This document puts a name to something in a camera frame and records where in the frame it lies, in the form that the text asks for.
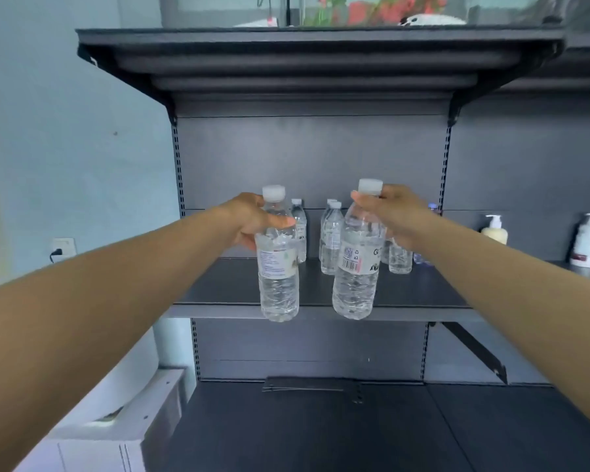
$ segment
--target electrical outlet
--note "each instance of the electrical outlet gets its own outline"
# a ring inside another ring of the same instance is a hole
[[[74,238],[53,238],[50,244],[50,252],[54,252],[57,248],[61,248],[61,255],[53,255],[53,260],[61,261],[66,258],[73,257],[77,254],[77,247],[74,244]]]

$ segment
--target water bottle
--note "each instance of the water bottle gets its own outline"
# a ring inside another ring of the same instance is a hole
[[[274,215],[291,217],[284,204],[283,186],[262,188],[264,209]],[[295,227],[269,227],[255,236],[258,250],[260,308],[271,321],[292,319],[299,311],[298,239]]]
[[[387,238],[384,241],[383,246],[383,254],[380,257],[380,263],[384,263],[385,265],[389,265],[389,248],[391,247],[391,240]]]
[[[391,239],[389,246],[389,271],[395,274],[407,274],[413,269],[413,253],[405,250]]]
[[[437,212],[437,204],[435,204],[435,203],[428,204],[428,208],[430,208],[433,212]],[[422,257],[419,253],[413,254],[413,260],[415,261],[416,265],[426,265],[428,267],[433,266],[433,264],[431,262],[424,259],[424,257]]]
[[[303,263],[306,261],[306,212],[301,207],[301,199],[291,199],[293,204],[293,217],[295,217],[295,235],[299,240],[298,248],[298,262]]]
[[[341,248],[341,230],[343,229],[343,214],[341,202],[330,202],[330,213],[323,223],[322,230],[322,273],[334,275],[337,268],[339,248]]]
[[[382,189],[382,181],[359,181],[362,194],[379,196]],[[352,204],[345,215],[332,306],[346,318],[360,320],[372,311],[385,231],[378,217],[356,204]]]
[[[336,199],[328,199],[328,202],[326,204],[326,209],[323,211],[323,215],[322,215],[322,229],[320,230],[320,234],[319,234],[319,260],[322,259],[322,247],[323,247],[323,223],[326,221],[326,219],[328,218],[328,215],[330,215],[330,203],[331,202],[336,202]]]

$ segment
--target black plug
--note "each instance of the black plug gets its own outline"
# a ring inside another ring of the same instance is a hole
[[[55,255],[63,255],[63,250],[61,248],[57,248],[54,252],[50,253],[50,263],[55,263],[55,261],[53,260],[53,257]]]

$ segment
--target white pump bottle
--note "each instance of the white pump bottle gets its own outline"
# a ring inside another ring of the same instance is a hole
[[[586,215],[588,219],[577,230],[577,238],[570,256],[570,264],[575,267],[590,268],[590,213]]]
[[[482,229],[481,233],[506,245],[509,234],[507,230],[503,229],[503,222],[500,220],[500,215],[486,215],[486,217],[491,217],[492,220],[489,222],[489,227]]]

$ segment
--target white computer mouse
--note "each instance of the white computer mouse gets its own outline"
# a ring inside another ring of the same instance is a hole
[[[436,24],[467,24],[461,18],[448,15],[420,14],[403,19],[399,26],[429,26]]]

